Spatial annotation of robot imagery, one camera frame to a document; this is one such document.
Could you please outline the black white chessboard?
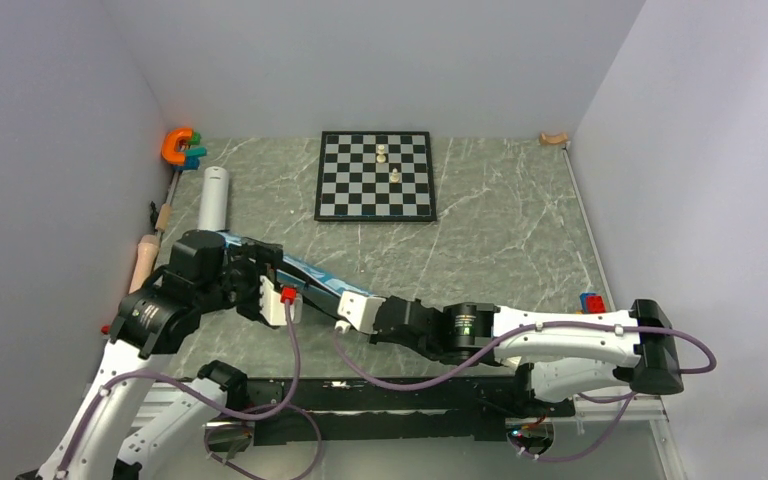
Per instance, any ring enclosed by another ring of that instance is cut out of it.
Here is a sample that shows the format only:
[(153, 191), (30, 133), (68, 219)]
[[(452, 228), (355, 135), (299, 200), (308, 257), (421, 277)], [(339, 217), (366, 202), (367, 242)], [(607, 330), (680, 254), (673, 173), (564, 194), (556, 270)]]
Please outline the black white chessboard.
[[(386, 162), (376, 146), (386, 145)], [(397, 168), (399, 183), (390, 183)], [(428, 131), (324, 131), (316, 179), (318, 222), (437, 220), (431, 135)]]

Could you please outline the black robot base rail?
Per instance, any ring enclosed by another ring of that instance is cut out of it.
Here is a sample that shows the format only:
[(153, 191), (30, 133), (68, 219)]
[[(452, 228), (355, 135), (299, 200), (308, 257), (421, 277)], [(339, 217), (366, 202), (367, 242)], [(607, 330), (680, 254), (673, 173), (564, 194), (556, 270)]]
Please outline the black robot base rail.
[(317, 438), (502, 441), (518, 420), (575, 414), (570, 399), (559, 403), (536, 399), (521, 375), (455, 377), (415, 392), (382, 389), (360, 378), (303, 378), (294, 392), (287, 378), (250, 378), (247, 387), (248, 406), (274, 406), (292, 396), (281, 413), (254, 424), (257, 446)]

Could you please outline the white shuttlecock tube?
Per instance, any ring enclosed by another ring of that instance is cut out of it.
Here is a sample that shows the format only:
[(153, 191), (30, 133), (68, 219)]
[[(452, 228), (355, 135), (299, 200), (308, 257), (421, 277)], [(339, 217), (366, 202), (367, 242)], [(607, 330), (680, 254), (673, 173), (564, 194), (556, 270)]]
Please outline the white shuttlecock tube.
[(208, 167), (204, 171), (200, 195), (197, 228), (208, 231), (227, 229), (227, 206), (230, 174), (218, 166)]

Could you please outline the teal green toy blocks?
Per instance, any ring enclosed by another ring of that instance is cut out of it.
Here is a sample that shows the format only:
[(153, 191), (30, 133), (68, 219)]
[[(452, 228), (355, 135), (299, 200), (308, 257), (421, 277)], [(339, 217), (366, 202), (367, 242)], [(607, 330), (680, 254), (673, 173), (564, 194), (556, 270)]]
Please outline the teal green toy blocks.
[(201, 159), (207, 155), (207, 149), (201, 145), (201, 134), (197, 131), (193, 131), (189, 138), (182, 141), (181, 151), (184, 153), (182, 171), (198, 170)]

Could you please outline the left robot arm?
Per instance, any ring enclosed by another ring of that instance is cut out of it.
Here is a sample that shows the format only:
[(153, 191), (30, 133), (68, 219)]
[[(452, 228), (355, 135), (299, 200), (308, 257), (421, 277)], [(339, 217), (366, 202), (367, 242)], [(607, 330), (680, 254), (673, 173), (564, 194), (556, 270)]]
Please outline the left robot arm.
[(126, 295), (91, 390), (49, 458), (25, 479), (109, 479), (117, 454), (153, 384), (205, 314), (234, 309), (258, 321), (260, 287), (283, 262), (279, 244), (190, 230), (169, 260)]

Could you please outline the red blue toy bricks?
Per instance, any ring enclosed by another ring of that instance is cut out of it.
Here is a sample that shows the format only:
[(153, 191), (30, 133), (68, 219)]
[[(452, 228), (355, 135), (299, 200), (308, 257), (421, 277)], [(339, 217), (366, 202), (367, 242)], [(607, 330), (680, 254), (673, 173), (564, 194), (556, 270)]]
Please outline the red blue toy bricks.
[(584, 292), (579, 296), (581, 314), (604, 314), (609, 311), (609, 305), (604, 298), (593, 292)]

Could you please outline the blue racket bag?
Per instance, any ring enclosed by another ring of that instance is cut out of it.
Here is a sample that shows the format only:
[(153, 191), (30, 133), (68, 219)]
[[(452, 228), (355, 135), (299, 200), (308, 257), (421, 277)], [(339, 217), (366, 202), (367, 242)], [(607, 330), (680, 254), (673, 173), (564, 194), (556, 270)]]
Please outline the blue racket bag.
[(274, 259), (280, 253), (281, 261), (276, 266), (271, 266), (275, 280), (281, 286), (296, 288), (303, 295), (306, 305), (329, 317), (337, 318), (337, 307), (345, 292), (374, 296), (374, 293), (351, 284), (327, 270), (285, 253), (280, 244), (263, 242), (227, 231), (220, 231), (220, 234), (228, 246), (262, 247), (268, 259)]

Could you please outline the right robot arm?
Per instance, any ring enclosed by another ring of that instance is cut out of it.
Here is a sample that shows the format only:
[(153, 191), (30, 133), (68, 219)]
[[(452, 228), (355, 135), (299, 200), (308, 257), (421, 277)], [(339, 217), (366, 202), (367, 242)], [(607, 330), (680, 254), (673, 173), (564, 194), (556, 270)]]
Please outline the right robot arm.
[(628, 310), (578, 315), (475, 302), (436, 309), (389, 297), (377, 309), (370, 341), (449, 365), (473, 355), (489, 366), (518, 359), (531, 369), (512, 386), (511, 401), (520, 413), (534, 415), (548, 403), (610, 386), (648, 395), (683, 392), (671, 327), (649, 299)]

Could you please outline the orange C-shaped toy block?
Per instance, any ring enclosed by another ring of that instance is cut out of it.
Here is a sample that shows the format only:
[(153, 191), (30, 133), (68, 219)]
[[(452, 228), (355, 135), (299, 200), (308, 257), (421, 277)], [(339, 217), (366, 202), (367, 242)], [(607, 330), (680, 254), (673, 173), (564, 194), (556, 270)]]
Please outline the orange C-shaped toy block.
[(161, 147), (162, 158), (170, 165), (183, 166), (187, 161), (186, 150), (194, 133), (191, 127), (180, 127), (170, 131)]

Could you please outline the small wooden arch block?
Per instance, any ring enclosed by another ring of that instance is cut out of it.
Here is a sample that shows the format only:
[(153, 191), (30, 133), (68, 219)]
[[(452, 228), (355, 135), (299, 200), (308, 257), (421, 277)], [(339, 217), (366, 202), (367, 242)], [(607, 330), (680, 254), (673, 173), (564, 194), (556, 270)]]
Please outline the small wooden arch block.
[(569, 136), (566, 132), (557, 134), (541, 132), (538, 140), (540, 144), (544, 146), (564, 146), (569, 142)]

